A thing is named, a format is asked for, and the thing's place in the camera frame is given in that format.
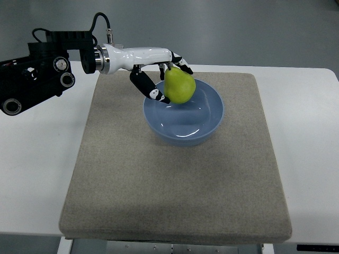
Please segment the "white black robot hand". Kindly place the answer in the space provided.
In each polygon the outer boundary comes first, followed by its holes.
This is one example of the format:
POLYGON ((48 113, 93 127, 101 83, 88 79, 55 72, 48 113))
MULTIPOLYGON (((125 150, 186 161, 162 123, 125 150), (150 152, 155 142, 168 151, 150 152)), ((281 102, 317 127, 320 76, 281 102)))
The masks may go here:
POLYGON ((165 62, 168 70, 171 70, 171 63, 173 63, 182 71, 193 75, 192 69, 182 56, 165 48, 119 49, 111 44, 102 44, 96 47, 95 62, 96 70, 102 74, 110 75, 119 69, 131 71, 130 81, 146 98, 166 104, 171 102, 170 99, 157 88, 151 78, 141 70, 140 66, 160 63, 158 65, 160 80, 165 79, 165 62))

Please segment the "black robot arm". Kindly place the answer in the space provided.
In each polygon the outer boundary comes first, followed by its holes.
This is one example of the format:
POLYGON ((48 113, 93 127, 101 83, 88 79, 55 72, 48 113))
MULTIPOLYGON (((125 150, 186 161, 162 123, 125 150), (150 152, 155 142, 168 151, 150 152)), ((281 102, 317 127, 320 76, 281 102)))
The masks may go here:
POLYGON ((1 111, 18 115, 75 84, 69 61, 69 50, 78 50, 83 71, 99 71, 110 75, 119 69, 130 72, 130 80, 149 99, 170 103, 142 67, 158 65, 160 79, 165 79, 165 68, 176 65, 186 74, 193 71, 187 62, 165 48, 123 49, 113 43, 112 30, 106 31, 108 42, 98 45, 91 31, 46 31, 46 42, 29 43, 27 57, 1 62, 1 111))

